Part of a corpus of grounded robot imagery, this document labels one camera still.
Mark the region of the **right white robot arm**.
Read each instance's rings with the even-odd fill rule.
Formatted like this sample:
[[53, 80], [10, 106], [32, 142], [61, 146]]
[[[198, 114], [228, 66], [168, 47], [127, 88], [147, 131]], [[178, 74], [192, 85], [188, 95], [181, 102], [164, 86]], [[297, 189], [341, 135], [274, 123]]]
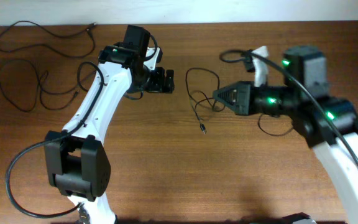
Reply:
[[[250, 62], [254, 81], [238, 81], [213, 92], [236, 115], [288, 116], [328, 173], [349, 223], [358, 223], [358, 114], [344, 98], [331, 96], [326, 57], [301, 45], [283, 54], [282, 64], [268, 59], [265, 46], [220, 53], [223, 62]], [[229, 60], [227, 55], [239, 54]]]

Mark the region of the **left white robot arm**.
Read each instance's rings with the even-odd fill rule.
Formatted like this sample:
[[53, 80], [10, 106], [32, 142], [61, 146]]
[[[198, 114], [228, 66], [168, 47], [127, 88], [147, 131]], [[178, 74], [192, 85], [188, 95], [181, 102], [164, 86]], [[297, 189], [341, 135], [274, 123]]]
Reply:
[[160, 47], [143, 27], [129, 25], [122, 42], [99, 53], [96, 76], [81, 106], [62, 131], [49, 131], [44, 147], [48, 181], [76, 205], [82, 223], [116, 223], [106, 189], [111, 165], [106, 133], [127, 93], [172, 93], [173, 70], [158, 67]]

